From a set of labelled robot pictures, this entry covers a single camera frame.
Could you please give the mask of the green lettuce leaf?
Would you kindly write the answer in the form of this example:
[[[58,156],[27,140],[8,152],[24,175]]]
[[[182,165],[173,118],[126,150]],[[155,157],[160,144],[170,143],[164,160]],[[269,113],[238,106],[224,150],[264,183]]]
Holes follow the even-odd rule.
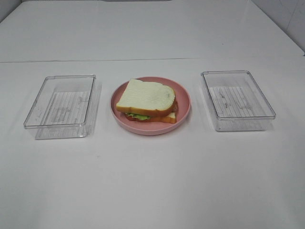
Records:
[[[126,117],[135,118],[138,120],[149,120],[151,117],[147,115],[135,114],[135,113],[125,113]]]

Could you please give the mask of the bread slice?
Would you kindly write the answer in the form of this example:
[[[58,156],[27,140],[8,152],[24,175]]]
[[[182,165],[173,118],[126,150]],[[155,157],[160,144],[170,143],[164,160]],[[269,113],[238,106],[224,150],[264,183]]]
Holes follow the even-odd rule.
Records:
[[[163,122],[163,123],[170,123],[170,124],[175,124],[176,123],[176,115],[175,113],[170,113],[169,115],[167,116],[150,116],[151,118],[149,120],[138,120],[138,119],[135,119],[135,118],[129,118],[129,117],[126,117],[128,120],[130,121],[137,121],[137,122]]]

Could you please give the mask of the bread slice tray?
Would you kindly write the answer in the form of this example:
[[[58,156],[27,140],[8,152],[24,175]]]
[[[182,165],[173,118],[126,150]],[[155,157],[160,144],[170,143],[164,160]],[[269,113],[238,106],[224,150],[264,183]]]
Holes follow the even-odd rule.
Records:
[[[131,79],[119,101],[116,110],[145,116],[166,116],[175,105],[173,88],[157,82]]]

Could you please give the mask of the bacon strip tray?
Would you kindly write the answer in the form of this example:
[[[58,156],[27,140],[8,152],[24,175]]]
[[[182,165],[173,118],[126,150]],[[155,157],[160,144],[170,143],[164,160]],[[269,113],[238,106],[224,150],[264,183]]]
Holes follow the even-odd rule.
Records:
[[[175,100],[174,105],[173,105],[173,109],[172,109],[172,113],[176,113],[176,112],[178,112],[178,102]]]

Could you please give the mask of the pink round plate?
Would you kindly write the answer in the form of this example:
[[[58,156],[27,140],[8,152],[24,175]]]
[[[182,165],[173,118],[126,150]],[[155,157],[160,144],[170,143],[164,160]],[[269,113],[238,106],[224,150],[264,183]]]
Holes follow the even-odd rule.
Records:
[[[160,135],[178,128],[185,122],[186,118],[189,117],[191,110],[191,99],[189,93],[182,85],[162,77],[140,77],[139,80],[162,83],[174,89],[178,103],[178,112],[176,114],[177,122],[175,124],[170,124],[164,122],[137,122],[128,120],[124,114],[117,111],[115,108],[116,103],[119,101],[128,84],[127,82],[124,82],[113,92],[110,101],[112,115],[122,128],[140,135]]]

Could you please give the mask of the clear plastic tray right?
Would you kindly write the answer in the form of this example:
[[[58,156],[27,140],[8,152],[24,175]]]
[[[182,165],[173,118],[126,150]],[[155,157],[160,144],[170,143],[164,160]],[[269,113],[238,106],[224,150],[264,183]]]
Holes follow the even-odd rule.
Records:
[[[264,131],[276,113],[249,71],[206,71],[204,98],[215,130]]]

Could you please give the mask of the clear plastic tray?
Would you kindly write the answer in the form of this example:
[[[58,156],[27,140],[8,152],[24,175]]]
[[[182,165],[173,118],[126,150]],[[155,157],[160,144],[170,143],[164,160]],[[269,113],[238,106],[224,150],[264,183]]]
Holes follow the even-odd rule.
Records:
[[[49,76],[23,123],[36,140],[86,137],[96,108],[96,77]]]
[[[276,113],[249,71],[206,71],[204,98],[215,130],[264,131]]]

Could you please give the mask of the clear plastic tray left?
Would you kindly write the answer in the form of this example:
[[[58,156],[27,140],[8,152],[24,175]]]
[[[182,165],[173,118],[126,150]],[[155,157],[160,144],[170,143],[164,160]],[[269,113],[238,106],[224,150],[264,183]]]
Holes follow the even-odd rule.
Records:
[[[86,137],[96,108],[96,77],[49,76],[23,123],[36,140]]]

